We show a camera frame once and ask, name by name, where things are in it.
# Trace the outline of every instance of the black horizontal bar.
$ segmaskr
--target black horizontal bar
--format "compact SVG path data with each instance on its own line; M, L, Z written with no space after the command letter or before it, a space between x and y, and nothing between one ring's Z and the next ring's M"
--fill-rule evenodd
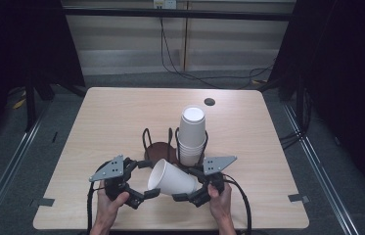
M225 19L288 22L296 16L292 14L249 13L249 12L217 12L197 10L168 9L119 9L95 7L55 8L13 8L19 14L65 14L73 16L109 16L109 17L156 17L156 18L192 18L192 19Z

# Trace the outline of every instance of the person's right hand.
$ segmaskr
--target person's right hand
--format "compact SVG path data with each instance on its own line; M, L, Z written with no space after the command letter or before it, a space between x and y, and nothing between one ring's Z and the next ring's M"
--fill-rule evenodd
M224 191L221 194L211 184L208 184L207 190L210 195L209 210L218 224L219 235L236 234L231 218L231 186L224 183Z

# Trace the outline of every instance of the light wood table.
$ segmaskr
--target light wood table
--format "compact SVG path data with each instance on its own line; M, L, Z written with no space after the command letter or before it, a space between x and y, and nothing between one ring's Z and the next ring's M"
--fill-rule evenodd
M204 103L215 100L214 106ZM33 221L37 229L85 229L86 200L95 170L124 154L143 160L142 133L149 128L153 142L166 142L168 128L179 125L184 107L205 110L207 157L237 156L224 173L234 177L251 203L252 228L305 228L308 218L302 202L288 196L297 188L261 93L210 89L91 88L87 92L44 198L52 207L40 207ZM172 146L176 147L175 138ZM135 169L128 181L147 190L150 168ZM235 186L232 214L237 229L247 228L244 201ZM97 194L93 199L95 218ZM196 208L160 195L138 210L123 206L112 229L211 230L216 223L208 204Z

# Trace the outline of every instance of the brown round coaster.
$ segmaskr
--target brown round coaster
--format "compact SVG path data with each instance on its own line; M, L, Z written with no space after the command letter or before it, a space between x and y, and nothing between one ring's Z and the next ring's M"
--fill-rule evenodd
M152 161L153 166L161 159L165 159L171 164L178 164L176 149L164 142L153 143L146 149L145 160Z

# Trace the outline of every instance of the stack of cups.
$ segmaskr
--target stack of cups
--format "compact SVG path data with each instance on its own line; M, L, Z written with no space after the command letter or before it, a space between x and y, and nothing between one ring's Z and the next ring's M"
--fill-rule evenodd
M188 106L182 112L178 133L177 158L185 166L196 164L203 152L205 137L205 112L199 106Z

